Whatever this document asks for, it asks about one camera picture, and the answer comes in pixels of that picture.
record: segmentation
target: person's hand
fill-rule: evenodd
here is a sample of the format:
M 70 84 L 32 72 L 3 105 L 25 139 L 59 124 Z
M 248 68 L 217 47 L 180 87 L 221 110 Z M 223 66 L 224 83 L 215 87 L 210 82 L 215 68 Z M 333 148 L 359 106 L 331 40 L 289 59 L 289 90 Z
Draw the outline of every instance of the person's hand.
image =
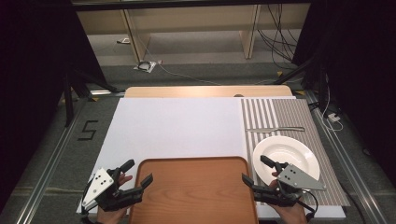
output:
M 269 187 L 275 189 L 277 187 L 277 180 L 273 180 Z M 280 207 L 273 204 L 269 205 L 277 211 L 282 220 L 287 224 L 307 223 L 304 208 L 298 203 L 296 203 L 293 207 Z
M 125 184 L 127 181 L 132 179 L 131 175 L 120 175 L 119 183 L 120 186 Z M 103 224 L 117 224 L 126 215 L 126 211 L 129 207 L 121 208 L 118 211 L 105 212 L 100 206 L 98 206 L 98 213 L 96 221 Z

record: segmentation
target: white plate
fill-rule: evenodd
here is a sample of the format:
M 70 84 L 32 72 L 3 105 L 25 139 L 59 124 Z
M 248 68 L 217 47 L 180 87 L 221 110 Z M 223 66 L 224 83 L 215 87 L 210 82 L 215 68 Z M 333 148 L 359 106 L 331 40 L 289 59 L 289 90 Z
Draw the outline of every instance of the white plate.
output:
M 288 162 L 319 180 L 320 168 L 314 153 L 302 142 L 286 136 L 272 136 L 265 138 L 254 148 L 253 166 L 262 181 L 269 185 L 275 177 L 272 172 L 275 168 L 270 168 L 260 161 L 260 156 L 264 155 L 272 161 Z

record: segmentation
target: striped placemat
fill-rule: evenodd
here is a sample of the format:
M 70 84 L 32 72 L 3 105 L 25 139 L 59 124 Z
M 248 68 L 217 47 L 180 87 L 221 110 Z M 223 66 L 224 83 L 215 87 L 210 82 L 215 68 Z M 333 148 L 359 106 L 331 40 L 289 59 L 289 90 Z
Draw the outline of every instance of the striped placemat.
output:
M 320 167 L 319 181 L 326 185 L 327 190 L 311 190 L 317 197 L 319 205 L 349 205 L 347 197 L 341 189 L 330 164 L 329 158 L 320 142 L 318 130 L 312 120 L 307 101 L 302 99 L 241 99 L 245 129 L 271 128 L 281 126 L 305 127 L 305 132 L 277 131 L 272 133 L 246 132 L 247 162 L 253 174 L 253 180 L 264 185 L 252 165 L 251 156 L 257 144 L 266 137 L 283 135 L 294 138 L 309 147 L 318 159 Z M 309 194 L 304 195 L 304 202 L 315 205 Z

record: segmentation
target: knife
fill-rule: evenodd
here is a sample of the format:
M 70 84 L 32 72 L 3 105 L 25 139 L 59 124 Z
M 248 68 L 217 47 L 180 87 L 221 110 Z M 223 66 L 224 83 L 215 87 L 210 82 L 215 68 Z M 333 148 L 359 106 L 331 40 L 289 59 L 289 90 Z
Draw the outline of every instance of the knife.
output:
M 252 133 L 271 133 L 274 131 L 305 132 L 305 128 L 304 127 L 277 127 L 277 128 L 246 129 L 246 131 L 252 132 Z

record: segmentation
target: wooden tray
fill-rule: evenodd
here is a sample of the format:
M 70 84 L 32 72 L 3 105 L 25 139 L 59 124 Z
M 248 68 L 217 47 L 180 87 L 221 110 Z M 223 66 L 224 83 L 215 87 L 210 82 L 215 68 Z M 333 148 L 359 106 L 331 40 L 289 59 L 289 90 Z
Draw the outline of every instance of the wooden tray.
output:
M 140 163 L 136 183 L 154 181 L 131 208 L 130 224 L 258 223 L 251 190 L 242 182 L 239 157 L 157 159 Z

